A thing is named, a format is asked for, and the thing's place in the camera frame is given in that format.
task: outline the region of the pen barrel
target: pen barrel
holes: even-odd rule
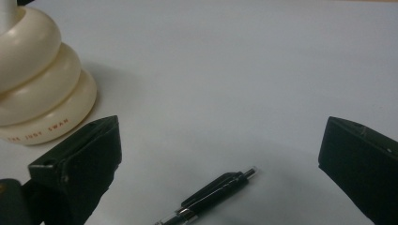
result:
[[[201,216],[207,210],[223,202],[230,196],[234,195],[249,183],[247,177],[242,172],[237,174],[227,181],[222,186],[209,191],[203,198],[198,199],[196,202],[182,205],[181,209],[188,209],[196,216]]]

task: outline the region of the black pen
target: black pen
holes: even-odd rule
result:
[[[201,216],[205,211],[237,193],[249,183],[249,179],[256,174],[255,167],[247,172],[228,172],[200,189],[182,202],[181,208],[171,216],[162,219],[155,225],[189,224]]]

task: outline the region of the white table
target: white table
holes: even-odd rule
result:
[[[398,4],[40,0],[118,115],[123,162],[86,224],[153,224],[222,173],[260,173],[217,225],[370,225],[317,168],[329,116],[398,140]],[[0,142],[0,177],[61,140]]]

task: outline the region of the ring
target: ring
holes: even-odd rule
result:
[[[27,122],[0,127],[0,138],[21,144],[45,143],[78,126],[90,113],[97,96],[93,77],[82,70],[76,88],[54,109]]]
[[[26,82],[55,59],[61,34],[43,12],[18,8],[18,22],[0,36],[0,93]]]
[[[76,52],[62,44],[49,67],[32,80],[0,95],[0,126],[27,121],[59,104],[79,81],[81,67]]]

